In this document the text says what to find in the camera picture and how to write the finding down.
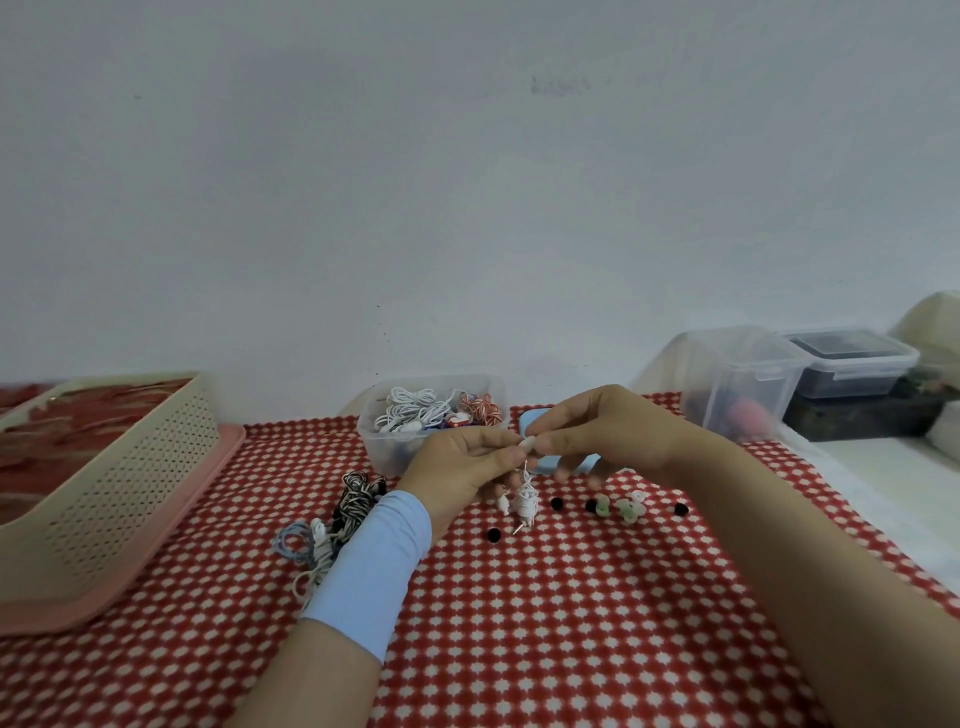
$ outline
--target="light blue object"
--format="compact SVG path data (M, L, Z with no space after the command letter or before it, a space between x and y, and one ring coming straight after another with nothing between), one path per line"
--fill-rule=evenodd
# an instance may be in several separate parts
M549 408L544 407L542 409L528 409L522 415L520 415L520 435L526 437L527 427L540 415L549 412ZM589 473L590 469L600 459L600 455L588 455L584 460L583 464L575 470L575 473ZM547 455L542 457L540 462L537 463L537 468L534 470L534 473L540 473L543 475L550 475L557 470L557 465L560 463L560 457L558 455Z
M382 664L410 577L432 538L417 497L391 491L341 549L303 616L333 627Z

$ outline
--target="hand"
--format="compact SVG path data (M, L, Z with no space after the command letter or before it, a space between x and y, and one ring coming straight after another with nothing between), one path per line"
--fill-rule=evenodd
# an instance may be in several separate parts
M520 473L513 471L524 460L531 470L536 467L537 459L518 446L520 440L510 430L473 426L442 430L426 439L396 487L412 493L426 508L434 544L468 505L518 488Z
M715 438L618 384L562 401L526 434L537 436L536 453L561 456L554 478L562 483L585 457L599 454L587 481L593 489L622 468L669 485L671 466Z

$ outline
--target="left hand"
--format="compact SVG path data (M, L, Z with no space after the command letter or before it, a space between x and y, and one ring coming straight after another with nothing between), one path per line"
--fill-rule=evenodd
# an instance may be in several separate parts
M434 544L468 505L518 488L515 470L524 460L530 470L536 467L537 459L518 446L522 439L507 429L479 426L445 429L426 439L396 487L426 508Z

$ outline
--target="table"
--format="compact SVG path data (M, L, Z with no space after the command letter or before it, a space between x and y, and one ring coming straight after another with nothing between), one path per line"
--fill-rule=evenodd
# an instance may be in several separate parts
M677 396L654 401L676 410ZM513 421L520 409L513 411ZM247 443L133 589L72 632L0 643L0 724L214 726L276 654L299 605L292 564L270 550L288 522L329 517L341 475L369 465L352 418L249 428ZM750 452L820 506L906 583L960 615L919 569L796 454ZM420 564L373 707L376 726L803 725L826 717L695 507L640 489L629 525L584 508L582 478L535 477L537 527L475 506Z

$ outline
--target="finger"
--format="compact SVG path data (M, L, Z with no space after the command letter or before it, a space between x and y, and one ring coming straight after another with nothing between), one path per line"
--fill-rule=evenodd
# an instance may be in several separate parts
M507 488L502 483L487 483L479 491L477 491L476 498L473 501L480 503L488 500L496 500L506 493Z
M474 482L485 483L488 480L495 480L504 473L519 468L527 458L526 451L516 445L475 457L470 466Z
M508 448L523 439L509 429L474 426L457 427L454 437L460 441L464 450L471 455L479 454L482 449L485 449L485 452L490 452L491 450Z
M578 424L590 410L594 391L591 389L588 392L581 392L560 404L555 404L548 412L544 412L527 425L526 434L539 435L551 429Z
M557 463L557 470L553 472L553 479L558 483L566 483L570 475L581 466L586 455L565 455Z
M535 450L541 455L575 455L596 452L596 422L565 429L554 429L537 435Z
M610 460L604 460L601 457L593 464L593 467L590 468L590 475L587 476L587 485L591 490L598 491L603 487L607 478L620 470L623 469L619 465L615 465L610 462Z

